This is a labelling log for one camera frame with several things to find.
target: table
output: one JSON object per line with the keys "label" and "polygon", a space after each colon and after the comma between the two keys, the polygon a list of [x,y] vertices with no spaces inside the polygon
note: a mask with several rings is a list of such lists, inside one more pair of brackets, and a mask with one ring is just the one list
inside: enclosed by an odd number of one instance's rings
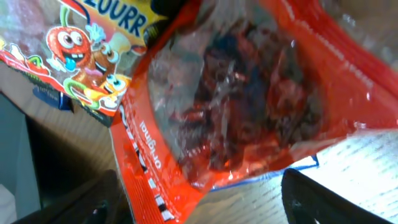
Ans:
{"label": "table", "polygon": [[[38,122],[49,141],[57,142],[58,150],[86,176],[116,169],[108,129],[79,106],[75,114],[49,107],[32,95],[32,84],[4,64],[0,90]],[[398,133],[353,138],[320,152],[318,158],[320,167],[304,174],[398,223]],[[187,223],[287,223],[281,178],[209,193]]]}

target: blue package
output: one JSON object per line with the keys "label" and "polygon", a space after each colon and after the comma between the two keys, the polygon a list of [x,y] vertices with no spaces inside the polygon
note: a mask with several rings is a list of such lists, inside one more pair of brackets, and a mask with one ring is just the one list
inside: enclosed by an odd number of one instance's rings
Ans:
{"label": "blue package", "polygon": [[54,108],[60,109],[62,111],[72,110],[71,99],[57,90],[51,90],[43,86],[34,85],[33,94]]}
{"label": "blue package", "polygon": [[[290,165],[289,167],[286,167],[286,169],[292,168],[292,169],[296,169],[296,170],[304,170],[304,169],[309,169],[309,168],[318,167],[318,166],[319,166],[318,157],[317,157],[317,155],[314,155],[314,156],[308,156],[300,161],[297,161],[297,162],[293,163],[292,165]],[[263,181],[263,180],[269,180],[271,178],[283,175],[283,173],[286,169],[282,169],[282,170],[278,170],[278,171],[274,171],[274,172],[268,172],[268,173],[260,175],[258,177],[253,177],[250,179],[242,180],[238,183],[231,184],[231,185],[228,185],[225,187],[214,187],[213,190],[211,190],[211,192],[230,189],[230,188],[237,187],[240,185],[255,183],[255,182],[259,182],[259,181]]]}

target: red candy bag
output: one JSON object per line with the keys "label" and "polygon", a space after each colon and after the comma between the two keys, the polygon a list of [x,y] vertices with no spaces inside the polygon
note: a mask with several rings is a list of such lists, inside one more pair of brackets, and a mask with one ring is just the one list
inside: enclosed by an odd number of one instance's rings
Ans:
{"label": "red candy bag", "polygon": [[111,127],[138,223],[184,222],[213,187],[397,128],[398,93],[374,75],[395,73],[301,7],[190,1],[144,57]]}

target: cartoon character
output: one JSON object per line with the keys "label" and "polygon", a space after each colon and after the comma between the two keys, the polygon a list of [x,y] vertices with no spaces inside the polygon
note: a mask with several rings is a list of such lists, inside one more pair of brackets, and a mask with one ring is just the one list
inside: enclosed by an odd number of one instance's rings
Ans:
{"label": "cartoon character", "polygon": [[72,79],[88,88],[101,91],[98,87],[105,82],[108,75],[116,73],[121,54],[129,49],[129,40],[123,34],[115,33],[108,43],[102,43],[100,49],[92,51],[89,64]]}
{"label": "cartoon character", "polygon": [[[65,91],[72,98],[81,99],[81,102],[84,105],[86,103],[84,103],[82,100],[86,99],[85,101],[88,102],[87,106],[89,108],[98,110],[101,108],[101,100],[104,102],[105,107],[116,108],[118,106],[118,97],[125,94],[130,83],[131,78],[127,76],[110,74],[107,76],[106,81],[99,86],[102,91],[87,88],[80,82],[77,82],[71,78],[67,78],[63,85],[65,87]],[[80,91],[77,91],[77,89],[83,90],[83,94],[81,95]]]}
{"label": "cartoon character", "polygon": [[16,44],[10,44],[6,50],[6,41],[0,37],[0,55],[13,67],[28,72],[32,75],[50,75],[49,69],[43,64],[42,58],[38,55],[25,56]]}
{"label": "cartoon character", "polygon": [[52,51],[52,58],[47,63],[57,71],[73,72],[85,68],[91,60],[91,46],[106,38],[103,28],[97,24],[86,26],[90,39],[85,32],[68,25],[69,8],[61,6],[60,27],[54,27],[47,34],[47,45]]}

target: cartoon mouth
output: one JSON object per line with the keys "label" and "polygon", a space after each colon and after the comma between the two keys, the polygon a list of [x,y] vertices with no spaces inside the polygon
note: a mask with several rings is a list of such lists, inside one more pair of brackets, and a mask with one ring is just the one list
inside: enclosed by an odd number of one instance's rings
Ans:
{"label": "cartoon mouth", "polygon": [[105,89],[109,94],[112,94],[112,93],[113,93],[113,91],[110,90],[106,85],[104,86],[104,89]]}
{"label": "cartoon mouth", "polygon": [[106,68],[104,68],[103,66],[101,66],[98,62],[95,62],[95,68],[100,71],[103,75],[105,75],[106,72]]}
{"label": "cartoon mouth", "polygon": [[85,57],[84,54],[68,54],[66,52],[62,52],[63,57],[65,58],[69,58],[74,60],[76,63],[80,62],[81,60],[83,60],[83,58]]}

